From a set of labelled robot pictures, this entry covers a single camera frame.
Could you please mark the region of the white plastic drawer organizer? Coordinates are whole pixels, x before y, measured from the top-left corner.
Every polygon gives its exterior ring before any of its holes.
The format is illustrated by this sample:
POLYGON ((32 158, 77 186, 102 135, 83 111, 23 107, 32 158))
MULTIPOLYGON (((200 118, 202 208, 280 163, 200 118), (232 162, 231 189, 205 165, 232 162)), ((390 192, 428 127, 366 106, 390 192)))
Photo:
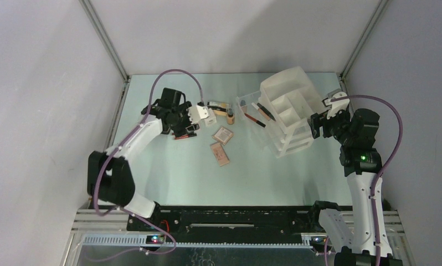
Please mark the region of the white plastic drawer organizer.
POLYGON ((312 145, 309 120, 311 115, 324 112, 325 106, 301 67, 283 70, 262 81, 258 103, 273 115, 266 134, 277 158, 312 145))

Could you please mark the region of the red lip pencil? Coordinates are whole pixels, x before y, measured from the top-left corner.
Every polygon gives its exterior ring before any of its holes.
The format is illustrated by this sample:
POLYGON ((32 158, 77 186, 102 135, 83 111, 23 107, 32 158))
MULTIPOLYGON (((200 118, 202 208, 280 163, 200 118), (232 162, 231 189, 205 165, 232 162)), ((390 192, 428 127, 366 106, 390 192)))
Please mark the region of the red lip pencil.
POLYGON ((252 122, 254 122, 254 123, 256 123, 257 125, 261 126, 262 128, 266 128, 266 125, 265 125, 263 122, 261 122, 260 120, 258 120, 258 119, 256 119, 256 118, 250 116, 250 115, 247 114, 247 113, 244 113, 244 115, 245 115, 249 120, 251 120, 252 122))

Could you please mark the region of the clear acrylic drawer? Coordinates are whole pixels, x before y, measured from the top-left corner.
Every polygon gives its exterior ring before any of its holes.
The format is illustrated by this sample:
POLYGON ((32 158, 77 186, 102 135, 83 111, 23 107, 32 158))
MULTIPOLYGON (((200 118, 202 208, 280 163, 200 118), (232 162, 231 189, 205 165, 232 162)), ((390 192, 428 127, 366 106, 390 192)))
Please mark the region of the clear acrylic drawer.
POLYGON ((241 95, 236 97, 235 103, 236 103, 236 111, 238 114, 239 119, 241 120, 241 122, 243 122, 246 127, 250 130, 250 132, 252 134, 264 134, 267 133, 267 130, 271 130, 273 129, 273 126, 276 126, 276 122, 272 119, 270 119, 269 121, 267 121, 251 104, 252 103, 259 103, 260 100, 260 96, 261 96, 261 92, 255 91, 253 93, 250 94, 245 94, 245 95, 241 95), (266 125, 266 128, 262 128, 261 126, 257 125, 256 123, 252 122, 251 120, 249 120, 244 113, 242 113, 241 109, 240 109, 240 101, 241 100, 245 100, 248 109, 247 109, 247 114, 249 114, 250 116, 260 120, 261 122, 263 122, 266 125))

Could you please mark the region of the black makeup pencil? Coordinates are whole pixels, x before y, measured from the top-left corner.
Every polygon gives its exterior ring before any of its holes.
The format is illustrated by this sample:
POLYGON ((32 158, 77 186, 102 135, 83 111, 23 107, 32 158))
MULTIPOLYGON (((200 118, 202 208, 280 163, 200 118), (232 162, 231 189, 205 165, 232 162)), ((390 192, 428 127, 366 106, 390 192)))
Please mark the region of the black makeup pencil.
POLYGON ((264 105, 262 105, 261 103, 257 103, 257 105, 258 105, 258 107, 264 112, 264 113, 266 113, 267 114, 267 116, 270 118, 270 119, 272 119, 272 120, 274 120, 274 121, 276 121, 276 119, 274 118, 274 116, 273 116, 273 114, 264 106, 264 105))

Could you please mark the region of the white tube black cap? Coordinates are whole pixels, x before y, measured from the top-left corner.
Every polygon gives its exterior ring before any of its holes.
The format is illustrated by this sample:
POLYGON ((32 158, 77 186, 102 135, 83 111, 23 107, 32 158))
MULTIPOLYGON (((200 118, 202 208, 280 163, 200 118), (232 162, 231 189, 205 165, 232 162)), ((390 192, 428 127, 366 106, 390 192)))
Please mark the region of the white tube black cap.
POLYGON ((256 104, 251 104, 267 121, 269 121, 271 118, 256 104))

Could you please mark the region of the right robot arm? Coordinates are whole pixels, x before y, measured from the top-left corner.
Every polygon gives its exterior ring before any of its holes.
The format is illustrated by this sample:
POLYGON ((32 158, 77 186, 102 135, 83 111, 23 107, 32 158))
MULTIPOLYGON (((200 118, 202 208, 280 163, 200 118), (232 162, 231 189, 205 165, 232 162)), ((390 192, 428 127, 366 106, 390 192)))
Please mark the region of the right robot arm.
POLYGON ((383 164, 373 147, 379 119, 369 109, 358 109, 354 114, 340 110, 332 117, 324 112, 310 118, 314 138, 333 137, 340 143, 339 159, 352 199, 353 229, 332 202, 315 202, 318 211, 308 217, 311 229, 327 233, 325 243, 332 244, 336 252, 334 265, 403 265, 394 257, 384 223, 378 177, 383 164))

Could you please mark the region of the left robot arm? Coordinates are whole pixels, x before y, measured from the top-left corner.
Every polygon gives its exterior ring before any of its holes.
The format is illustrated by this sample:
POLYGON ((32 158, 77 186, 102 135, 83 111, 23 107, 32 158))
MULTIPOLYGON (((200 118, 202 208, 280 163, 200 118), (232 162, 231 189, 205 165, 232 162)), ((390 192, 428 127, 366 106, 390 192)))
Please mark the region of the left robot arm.
POLYGON ((199 129, 198 122, 208 110, 193 106, 185 93, 164 88, 160 98, 147 105, 130 132, 105 151, 94 151, 88 158, 87 191, 100 216, 98 201, 104 201, 140 217, 140 224, 154 231, 161 224, 161 207, 136 188, 136 174, 131 167, 137 156, 160 135, 190 135, 199 129))

